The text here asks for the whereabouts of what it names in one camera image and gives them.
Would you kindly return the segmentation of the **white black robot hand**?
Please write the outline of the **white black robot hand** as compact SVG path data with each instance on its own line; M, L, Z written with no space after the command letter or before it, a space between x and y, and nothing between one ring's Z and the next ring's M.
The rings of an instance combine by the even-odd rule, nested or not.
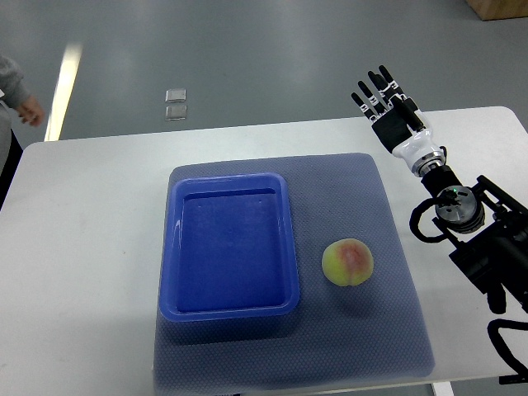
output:
M379 73L368 72L368 77L381 95L382 104L369 87L358 82L373 111L361 97L353 92L351 99L363 116L372 123L372 129L385 149L402 159L411 172L429 172L446 164L446 151L433 142L432 127L412 98L403 99L403 89L389 70L379 66Z

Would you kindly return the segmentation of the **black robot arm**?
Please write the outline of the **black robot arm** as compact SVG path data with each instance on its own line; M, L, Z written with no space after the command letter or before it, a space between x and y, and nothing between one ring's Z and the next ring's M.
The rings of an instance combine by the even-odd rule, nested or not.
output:
M527 307L527 208L485 176L464 185L447 163L447 149L415 101L385 66L370 71L351 95L384 148L403 160L429 193L411 213L412 234L424 243L450 241L451 261L504 314L506 295Z

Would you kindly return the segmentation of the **grey sleeve forearm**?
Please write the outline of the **grey sleeve forearm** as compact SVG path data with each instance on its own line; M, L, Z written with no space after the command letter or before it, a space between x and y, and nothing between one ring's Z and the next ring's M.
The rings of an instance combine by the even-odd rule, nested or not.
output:
M21 106L29 97L23 73L19 65L5 55L1 55L1 100L8 107L16 109Z

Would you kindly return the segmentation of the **person's bare hand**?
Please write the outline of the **person's bare hand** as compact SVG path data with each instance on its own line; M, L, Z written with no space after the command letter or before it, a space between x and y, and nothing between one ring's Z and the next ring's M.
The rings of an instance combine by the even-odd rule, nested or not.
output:
M45 116L40 103L32 95L16 107L16 112L22 124L28 124L33 127L40 126Z

